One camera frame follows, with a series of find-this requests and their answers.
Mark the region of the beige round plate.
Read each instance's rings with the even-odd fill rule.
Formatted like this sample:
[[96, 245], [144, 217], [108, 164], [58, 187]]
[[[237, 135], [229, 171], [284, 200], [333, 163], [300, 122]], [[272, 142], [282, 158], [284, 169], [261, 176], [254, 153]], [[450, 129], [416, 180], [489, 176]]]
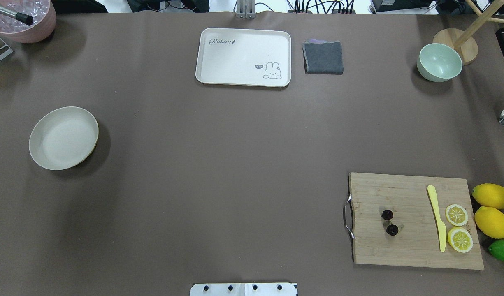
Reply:
[[83, 162], [95, 149], [99, 126], [86, 109], [67, 106], [36, 123], [28, 148], [34, 162], [47, 170], [66, 170]]

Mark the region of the yellow plastic knife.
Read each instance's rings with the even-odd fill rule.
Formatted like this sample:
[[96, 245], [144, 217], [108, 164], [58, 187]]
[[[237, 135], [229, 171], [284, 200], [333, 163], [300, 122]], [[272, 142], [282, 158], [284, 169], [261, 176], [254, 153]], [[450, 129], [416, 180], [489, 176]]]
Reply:
[[439, 250], [440, 252], [445, 252], [447, 245], [447, 227], [441, 219], [436, 188], [432, 184], [429, 184], [427, 186], [427, 193], [434, 214], [435, 224], [437, 227]]

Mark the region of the yellow lemon outer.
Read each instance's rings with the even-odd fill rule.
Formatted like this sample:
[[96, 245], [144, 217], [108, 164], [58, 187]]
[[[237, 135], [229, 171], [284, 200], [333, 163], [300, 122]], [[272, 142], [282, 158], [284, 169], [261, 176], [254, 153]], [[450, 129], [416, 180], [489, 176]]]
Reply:
[[504, 187], [498, 184], [479, 184], [471, 190], [471, 194], [481, 206], [504, 209]]

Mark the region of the grey folded cloth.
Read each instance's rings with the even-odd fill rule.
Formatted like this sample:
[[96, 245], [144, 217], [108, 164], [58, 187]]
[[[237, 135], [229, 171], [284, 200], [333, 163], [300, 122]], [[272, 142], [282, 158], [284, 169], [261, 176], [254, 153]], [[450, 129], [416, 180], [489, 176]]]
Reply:
[[306, 73], [344, 73], [342, 44], [339, 41], [309, 39], [302, 44]]

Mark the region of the wooden glass rack stand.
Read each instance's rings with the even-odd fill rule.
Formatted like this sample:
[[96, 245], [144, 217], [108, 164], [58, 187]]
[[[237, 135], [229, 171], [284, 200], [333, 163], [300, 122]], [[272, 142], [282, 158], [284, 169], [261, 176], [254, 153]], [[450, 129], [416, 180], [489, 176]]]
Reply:
[[504, 0], [494, 0], [484, 11], [481, 11], [472, 0], [466, 0], [466, 3], [477, 15], [474, 22], [464, 31], [456, 28], [443, 29], [435, 34], [432, 40], [433, 43], [444, 44], [454, 49], [459, 54], [463, 65], [469, 65], [477, 58], [478, 45], [473, 35], [479, 28], [486, 22], [504, 24], [503, 18], [494, 17], [497, 11], [504, 5]]

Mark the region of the mint green bowl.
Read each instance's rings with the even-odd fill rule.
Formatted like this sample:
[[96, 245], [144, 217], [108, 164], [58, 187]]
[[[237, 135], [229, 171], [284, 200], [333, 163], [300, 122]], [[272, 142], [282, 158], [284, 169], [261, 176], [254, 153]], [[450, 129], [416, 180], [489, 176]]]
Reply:
[[430, 43], [421, 49], [416, 66], [425, 79], [445, 82], [459, 75], [464, 65], [459, 54], [451, 47]]

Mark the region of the pink bowl with ice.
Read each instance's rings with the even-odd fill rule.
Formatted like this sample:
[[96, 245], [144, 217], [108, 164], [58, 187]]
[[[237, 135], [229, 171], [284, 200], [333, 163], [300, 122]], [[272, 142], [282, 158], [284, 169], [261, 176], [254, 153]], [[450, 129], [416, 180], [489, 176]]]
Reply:
[[0, 0], [0, 6], [33, 18], [31, 25], [0, 14], [0, 36], [20, 43], [47, 39], [56, 28], [56, 10], [50, 0]]

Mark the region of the black-tipped metal stirrer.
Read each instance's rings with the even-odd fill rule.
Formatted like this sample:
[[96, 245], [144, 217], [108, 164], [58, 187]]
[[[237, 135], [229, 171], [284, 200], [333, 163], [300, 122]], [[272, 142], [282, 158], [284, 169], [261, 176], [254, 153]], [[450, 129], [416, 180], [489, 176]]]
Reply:
[[17, 11], [13, 11], [12, 9], [6, 8], [1, 5], [0, 5], [0, 14], [10, 17], [12, 19], [16, 19], [17, 21], [24, 23], [28, 26], [33, 25], [34, 23], [34, 18], [32, 16]]

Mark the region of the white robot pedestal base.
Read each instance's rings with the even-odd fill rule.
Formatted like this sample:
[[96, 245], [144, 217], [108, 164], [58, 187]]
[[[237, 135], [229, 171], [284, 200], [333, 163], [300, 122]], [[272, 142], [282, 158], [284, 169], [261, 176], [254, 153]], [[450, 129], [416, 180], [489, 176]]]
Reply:
[[289, 282], [198, 283], [190, 296], [297, 296], [297, 284]]

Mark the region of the dark red cherry pair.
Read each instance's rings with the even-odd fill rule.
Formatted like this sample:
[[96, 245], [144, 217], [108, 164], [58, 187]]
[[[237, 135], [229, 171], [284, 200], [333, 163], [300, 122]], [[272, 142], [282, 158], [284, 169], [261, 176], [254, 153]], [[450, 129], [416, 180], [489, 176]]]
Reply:
[[386, 233], [390, 236], [396, 236], [399, 233], [399, 227], [392, 222], [394, 213], [391, 210], [383, 210], [381, 218], [385, 221]]

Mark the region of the green lime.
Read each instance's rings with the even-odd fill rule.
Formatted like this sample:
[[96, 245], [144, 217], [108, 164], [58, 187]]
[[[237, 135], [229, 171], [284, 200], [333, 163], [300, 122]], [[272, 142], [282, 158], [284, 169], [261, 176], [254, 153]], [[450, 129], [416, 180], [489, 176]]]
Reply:
[[488, 247], [488, 251], [493, 257], [504, 262], [504, 239], [495, 240]]

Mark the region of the wooden cutting board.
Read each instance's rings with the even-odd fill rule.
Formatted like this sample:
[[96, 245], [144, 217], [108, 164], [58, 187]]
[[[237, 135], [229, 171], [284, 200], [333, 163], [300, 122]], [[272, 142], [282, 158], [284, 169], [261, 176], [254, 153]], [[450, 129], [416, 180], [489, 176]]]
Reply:
[[[348, 231], [356, 264], [484, 269], [467, 180], [351, 172], [348, 181], [352, 213]], [[444, 215], [446, 207], [458, 204], [467, 210], [469, 221], [464, 229], [473, 239], [468, 253], [457, 252], [450, 245], [440, 252], [429, 184], [436, 188], [441, 219], [448, 230], [452, 224]], [[392, 222], [399, 227], [396, 236], [386, 233], [383, 210], [394, 213]]]

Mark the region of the lemon slice near lime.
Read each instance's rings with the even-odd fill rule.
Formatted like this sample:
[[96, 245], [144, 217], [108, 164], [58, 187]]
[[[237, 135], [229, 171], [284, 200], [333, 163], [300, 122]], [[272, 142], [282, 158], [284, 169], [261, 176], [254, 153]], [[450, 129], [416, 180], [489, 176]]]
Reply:
[[463, 227], [453, 227], [447, 234], [448, 244], [457, 252], [468, 253], [473, 247], [471, 234]]

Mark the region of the yellow lemon near lime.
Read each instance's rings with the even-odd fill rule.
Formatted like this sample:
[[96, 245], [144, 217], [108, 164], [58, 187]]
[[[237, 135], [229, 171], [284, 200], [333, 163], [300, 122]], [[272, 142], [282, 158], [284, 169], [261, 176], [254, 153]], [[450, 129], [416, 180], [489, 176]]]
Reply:
[[504, 239], [504, 214], [493, 207], [481, 206], [474, 214], [474, 221], [485, 235]]

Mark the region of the white rabbit tray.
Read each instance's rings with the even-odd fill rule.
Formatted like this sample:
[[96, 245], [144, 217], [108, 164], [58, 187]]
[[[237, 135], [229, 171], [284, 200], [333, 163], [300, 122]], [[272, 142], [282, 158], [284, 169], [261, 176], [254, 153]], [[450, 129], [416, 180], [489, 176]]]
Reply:
[[291, 37], [277, 30], [207, 28], [201, 32], [195, 77], [201, 83], [286, 87]]

